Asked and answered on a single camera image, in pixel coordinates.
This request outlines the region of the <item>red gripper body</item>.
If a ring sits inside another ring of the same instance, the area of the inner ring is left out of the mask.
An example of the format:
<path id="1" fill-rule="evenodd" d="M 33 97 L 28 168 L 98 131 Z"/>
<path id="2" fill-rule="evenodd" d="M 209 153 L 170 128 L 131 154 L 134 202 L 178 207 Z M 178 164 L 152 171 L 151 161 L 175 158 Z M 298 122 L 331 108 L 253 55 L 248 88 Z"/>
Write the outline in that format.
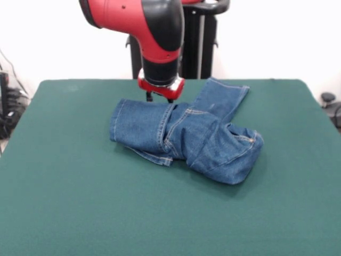
<path id="1" fill-rule="evenodd" d="M 173 100 L 177 100 L 180 97 L 185 84 L 185 79 L 177 75 L 175 80 L 171 82 L 169 85 L 165 86 L 152 85 L 145 79 L 143 69 L 139 71 L 137 81 L 141 89 L 163 96 L 166 99 Z"/>

